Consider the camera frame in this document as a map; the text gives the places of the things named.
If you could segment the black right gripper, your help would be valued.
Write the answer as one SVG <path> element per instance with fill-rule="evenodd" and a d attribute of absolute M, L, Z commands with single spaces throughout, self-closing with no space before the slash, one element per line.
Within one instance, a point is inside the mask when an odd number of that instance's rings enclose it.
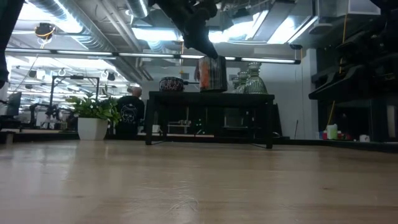
<path fill-rule="evenodd" d="M 326 82 L 309 94 L 311 100 L 353 100 L 397 94 L 397 56 L 374 52 L 345 52 L 338 68 L 318 73 Z"/>

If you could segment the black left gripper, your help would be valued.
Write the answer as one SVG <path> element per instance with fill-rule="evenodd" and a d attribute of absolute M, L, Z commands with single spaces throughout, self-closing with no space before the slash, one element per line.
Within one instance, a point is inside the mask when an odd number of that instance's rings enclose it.
<path fill-rule="evenodd" d="M 193 48 L 213 59 L 218 57 L 209 38 L 198 34 L 205 30 L 206 22 L 217 14 L 214 0 L 155 0 L 155 4 L 182 33 L 186 48 Z"/>

